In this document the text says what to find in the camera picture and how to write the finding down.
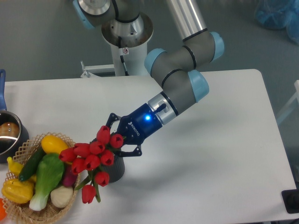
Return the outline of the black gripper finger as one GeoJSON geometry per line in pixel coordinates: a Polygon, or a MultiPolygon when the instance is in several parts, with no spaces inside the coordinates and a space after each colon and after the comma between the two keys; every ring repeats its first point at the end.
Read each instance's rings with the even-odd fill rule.
{"type": "Polygon", "coordinates": [[[110,113],[107,122],[106,122],[106,126],[109,127],[110,129],[113,126],[113,123],[121,121],[122,117],[116,115],[115,113],[110,113]]]}
{"type": "Polygon", "coordinates": [[[117,150],[114,152],[114,154],[118,157],[139,157],[142,156],[142,148],[141,145],[137,145],[136,148],[131,152],[117,150]]]}

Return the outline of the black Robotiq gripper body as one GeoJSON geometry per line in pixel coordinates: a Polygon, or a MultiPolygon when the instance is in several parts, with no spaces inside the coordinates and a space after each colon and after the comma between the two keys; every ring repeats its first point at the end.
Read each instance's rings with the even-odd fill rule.
{"type": "Polygon", "coordinates": [[[160,128],[162,123],[155,113],[148,104],[143,104],[120,119],[116,133],[124,137],[124,145],[140,145],[160,128]]]}

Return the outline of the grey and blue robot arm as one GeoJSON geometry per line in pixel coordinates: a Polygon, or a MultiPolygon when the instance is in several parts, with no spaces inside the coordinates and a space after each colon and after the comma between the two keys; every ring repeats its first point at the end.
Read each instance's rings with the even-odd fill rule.
{"type": "Polygon", "coordinates": [[[153,34],[150,18],[136,0],[75,0],[73,6],[88,29],[101,27],[113,64],[83,67],[83,71],[113,71],[116,76],[149,75],[162,91],[127,116],[110,114],[93,149],[110,149],[117,157],[140,156],[144,140],[209,93],[197,68],[224,53],[224,42],[209,32],[194,0],[166,2],[183,46],[172,53],[147,50],[153,34]]]}

